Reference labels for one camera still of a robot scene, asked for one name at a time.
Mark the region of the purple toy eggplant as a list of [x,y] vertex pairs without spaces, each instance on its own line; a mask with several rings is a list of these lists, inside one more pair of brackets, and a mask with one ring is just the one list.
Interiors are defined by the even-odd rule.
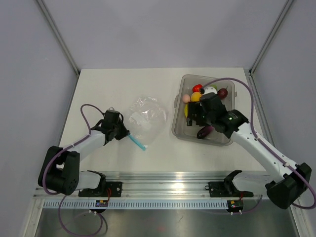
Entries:
[[210,133],[212,133],[213,130],[213,126],[205,126],[197,132],[197,138],[205,139]]

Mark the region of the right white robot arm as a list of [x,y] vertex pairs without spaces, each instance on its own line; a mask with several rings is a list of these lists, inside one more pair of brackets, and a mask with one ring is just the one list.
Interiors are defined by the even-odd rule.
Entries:
[[217,132],[247,150],[270,174],[272,181],[265,185],[267,196],[277,207],[287,209],[307,189],[312,169],[306,163],[297,164],[284,156],[261,137],[251,121],[240,111],[226,110],[215,93],[203,95],[197,102],[189,102],[187,125],[212,126]]

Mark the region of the clear zip top bag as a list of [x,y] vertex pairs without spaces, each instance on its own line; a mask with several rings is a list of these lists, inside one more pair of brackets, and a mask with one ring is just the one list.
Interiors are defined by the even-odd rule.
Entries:
[[130,130],[129,138],[145,151],[162,133],[168,120],[166,106],[154,97],[137,98],[124,114],[124,123]]

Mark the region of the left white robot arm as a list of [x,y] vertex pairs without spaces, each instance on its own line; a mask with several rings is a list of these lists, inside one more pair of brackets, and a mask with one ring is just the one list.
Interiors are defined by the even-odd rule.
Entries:
[[95,196],[102,196],[107,190],[105,175],[80,171],[80,162],[113,139],[121,140],[129,134],[122,114],[106,110],[103,119],[91,128],[88,135],[65,148],[52,146],[47,150],[38,185],[50,195],[69,196],[76,190],[90,190]]

